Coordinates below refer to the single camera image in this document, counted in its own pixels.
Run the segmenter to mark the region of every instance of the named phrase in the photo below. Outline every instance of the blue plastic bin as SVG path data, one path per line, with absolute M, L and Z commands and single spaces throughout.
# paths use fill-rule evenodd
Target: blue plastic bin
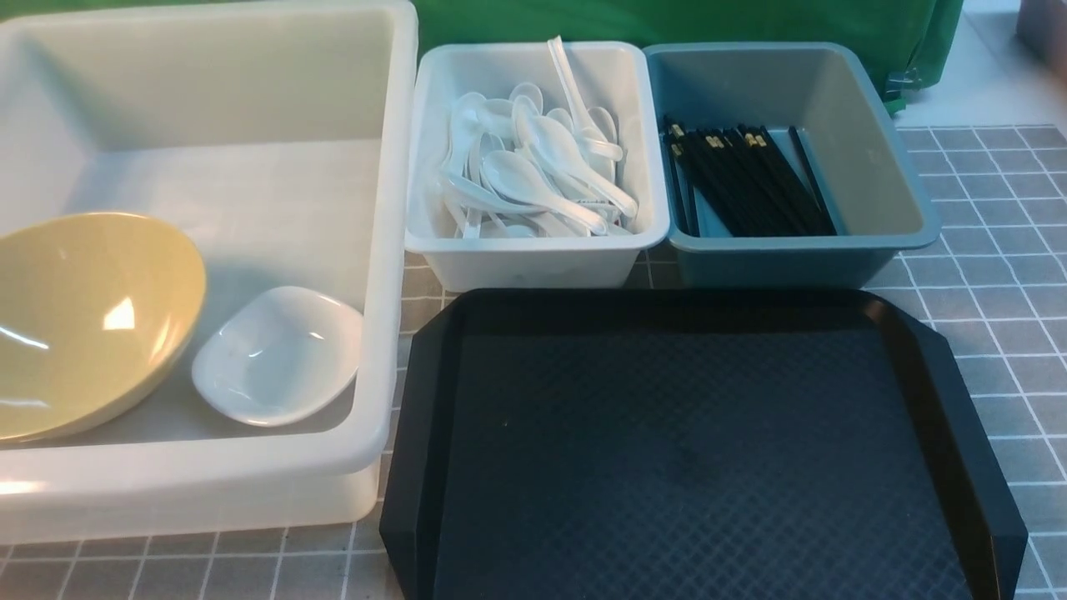
M 851 51 L 726 43 L 651 46 L 644 53 L 657 119 L 669 115 L 690 128 L 800 129 L 841 233 L 735 238 L 713 226 L 712 237 L 692 237 L 673 225 L 672 198 L 669 239 L 687 286 L 858 288 L 901 250 L 937 240 L 937 214 Z M 779 145 L 785 149 L 787 139 Z

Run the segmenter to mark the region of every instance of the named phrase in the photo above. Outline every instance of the chopsticks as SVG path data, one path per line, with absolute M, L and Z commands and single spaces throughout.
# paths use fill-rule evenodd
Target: chopsticks
M 837 235 L 802 139 L 795 127 L 789 132 L 810 191 L 765 127 L 687 131 L 668 120 L 664 145 L 679 228 L 701 235 L 695 188 L 734 237 Z

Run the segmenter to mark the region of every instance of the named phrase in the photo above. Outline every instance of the yellow bowl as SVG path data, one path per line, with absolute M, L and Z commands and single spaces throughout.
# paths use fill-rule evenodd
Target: yellow bowl
M 74 215 L 0 238 L 0 441 L 137 406 L 188 345 L 206 287 L 192 240 L 148 217 Z

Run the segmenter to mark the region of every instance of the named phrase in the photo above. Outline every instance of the white plastic bin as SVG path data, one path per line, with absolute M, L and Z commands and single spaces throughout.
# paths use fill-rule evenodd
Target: white plastic bin
M 155 393 L 91 431 L 0 447 L 0 543 L 372 509 L 396 381 L 416 44 L 414 7 L 388 0 L 0 25 L 0 235 L 71 212 L 141 212 L 182 228 L 208 269 L 193 342 Z M 261 429 L 200 398 L 190 363 L 277 285 L 361 310 L 363 362 L 322 412 Z
M 541 88 L 544 110 L 567 107 L 546 44 L 442 46 L 427 52 L 415 83 L 405 246 L 421 254 L 445 289 L 480 287 L 618 287 L 641 250 L 667 235 L 663 162 L 644 56 L 630 44 L 567 45 L 583 98 L 605 107 L 619 125 L 626 156 L 620 187 L 640 204 L 633 236 L 455 239 L 455 221 L 429 183 L 448 149 L 452 104 L 468 92 L 507 98 L 515 84 Z

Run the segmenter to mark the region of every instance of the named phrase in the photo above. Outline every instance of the black tray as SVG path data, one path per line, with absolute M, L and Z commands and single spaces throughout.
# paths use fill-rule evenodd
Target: black tray
M 381 534 L 408 600 L 1012 598 L 1026 543 L 947 343 L 862 291 L 460 297 Z

